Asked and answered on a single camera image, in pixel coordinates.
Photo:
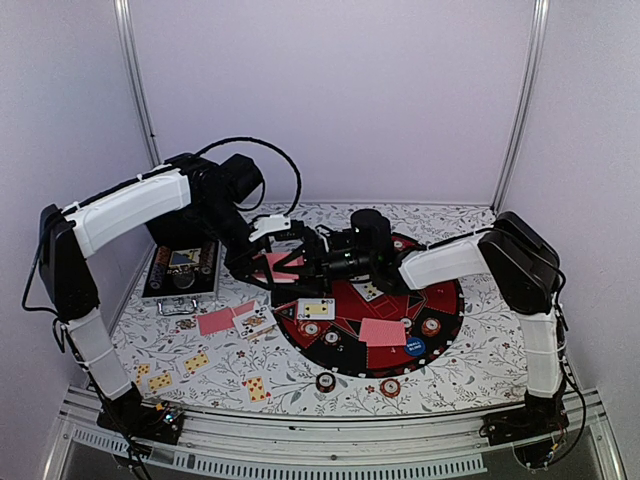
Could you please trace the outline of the two of clubs card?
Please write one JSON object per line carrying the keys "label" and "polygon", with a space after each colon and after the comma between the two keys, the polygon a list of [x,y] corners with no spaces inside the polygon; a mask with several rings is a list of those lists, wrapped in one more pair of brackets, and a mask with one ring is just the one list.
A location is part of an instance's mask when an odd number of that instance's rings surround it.
{"label": "two of clubs card", "polygon": [[298,320],[334,320],[335,300],[333,298],[300,298],[297,302]]}

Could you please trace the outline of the spades community card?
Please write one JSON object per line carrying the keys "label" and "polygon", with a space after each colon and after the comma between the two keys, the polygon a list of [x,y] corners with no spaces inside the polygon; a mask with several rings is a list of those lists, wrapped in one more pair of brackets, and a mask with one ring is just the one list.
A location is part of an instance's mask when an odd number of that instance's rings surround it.
{"label": "spades community card", "polygon": [[353,287],[366,302],[371,302],[384,295],[372,282],[354,283]]}

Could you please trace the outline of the dark poker chip stack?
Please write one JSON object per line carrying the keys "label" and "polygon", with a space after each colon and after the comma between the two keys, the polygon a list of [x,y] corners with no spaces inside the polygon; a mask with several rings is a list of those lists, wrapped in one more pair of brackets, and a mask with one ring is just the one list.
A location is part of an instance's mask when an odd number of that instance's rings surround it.
{"label": "dark poker chip stack", "polygon": [[316,377],[316,388],[320,393],[330,393],[334,390],[336,378],[331,373],[321,373]]}

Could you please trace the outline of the blue small blind button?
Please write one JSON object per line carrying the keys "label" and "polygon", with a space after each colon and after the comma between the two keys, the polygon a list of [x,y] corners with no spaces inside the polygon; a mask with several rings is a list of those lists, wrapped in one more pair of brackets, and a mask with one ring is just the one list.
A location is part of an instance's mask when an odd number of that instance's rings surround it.
{"label": "blue small blind button", "polygon": [[411,357],[420,357],[426,352],[426,345],[422,339],[410,337],[404,346],[404,351]]}

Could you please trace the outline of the orange poker chip stack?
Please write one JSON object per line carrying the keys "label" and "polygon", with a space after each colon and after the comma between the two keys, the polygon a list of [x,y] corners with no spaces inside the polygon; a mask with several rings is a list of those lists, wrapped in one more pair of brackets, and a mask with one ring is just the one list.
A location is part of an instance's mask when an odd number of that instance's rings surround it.
{"label": "orange poker chip stack", "polygon": [[395,398],[400,394],[401,384],[393,378],[385,379],[380,383],[379,390],[383,396]]}

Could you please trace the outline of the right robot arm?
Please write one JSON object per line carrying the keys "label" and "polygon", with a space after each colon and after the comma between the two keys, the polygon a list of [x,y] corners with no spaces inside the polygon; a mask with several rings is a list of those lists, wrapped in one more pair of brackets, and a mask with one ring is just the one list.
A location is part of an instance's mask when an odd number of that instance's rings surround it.
{"label": "right robot arm", "polygon": [[456,298],[460,278],[489,274],[502,299],[518,318],[527,358],[524,405],[504,413],[487,414],[479,430],[490,445],[502,445],[534,436],[564,431],[569,420],[562,397],[570,381],[562,364],[567,328],[559,294],[566,278],[556,251],[513,212],[500,214],[493,224],[429,246],[391,229],[390,221],[375,209],[355,211],[350,228],[312,230],[303,222],[276,234],[276,239],[298,239],[301,244],[275,264],[278,273],[294,275],[271,294],[278,310],[305,298],[328,300],[365,281],[392,299],[404,299],[421,308],[408,326],[405,358],[380,366],[377,347],[355,360],[342,358],[337,366],[349,373],[396,376],[423,358],[433,359],[428,347],[440,338],[456,335],[453,313],[428,306],[442,287],[445,298]]}

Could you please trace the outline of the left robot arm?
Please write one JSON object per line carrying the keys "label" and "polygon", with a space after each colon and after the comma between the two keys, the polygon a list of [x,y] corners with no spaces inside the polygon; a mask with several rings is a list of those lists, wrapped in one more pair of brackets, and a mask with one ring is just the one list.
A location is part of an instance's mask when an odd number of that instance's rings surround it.
{"label": "left robot arm", "polygon": [[[195,153],[183,153],[83,201],[64,208],[55,204],[40,213],[39,238],[21,298],[26,312],[49,313],[60,349],[69,349],[87,374],[101,403],[100,427],[138,440],[175,445],[184,417],[180,407],[144,402],[136,382],[122,365],[103,318],[104,274],[96,274],[91,257],[104,246],[144,224],[161,218],[182,221],[203,236],[222,243],[224,265],[238,281],[274,288],[268,262],[267,220],[248,224],[242,202],[264,179],[254,161],[235,154],[221,164],[206,159],[211,150],[234,143],[264,147],[280,156],[295,178],[295,201],[302,176],[280,147],[259,138],[234,136],[217,140]],[[51,302],[38,308],[28,302],[32,281],[40,279]]]}

